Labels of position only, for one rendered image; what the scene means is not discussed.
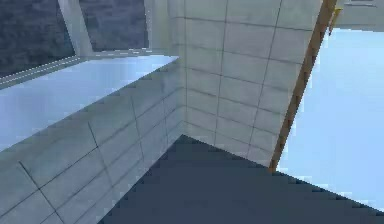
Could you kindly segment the dark glass window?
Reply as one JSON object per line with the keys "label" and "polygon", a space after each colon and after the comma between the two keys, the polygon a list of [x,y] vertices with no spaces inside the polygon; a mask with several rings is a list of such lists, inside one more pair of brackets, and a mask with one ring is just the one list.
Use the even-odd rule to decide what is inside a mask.
{"label": "dark glass window", "polygon": [[170,0],[0,0],[0,90],[89,60],[172,55]]}

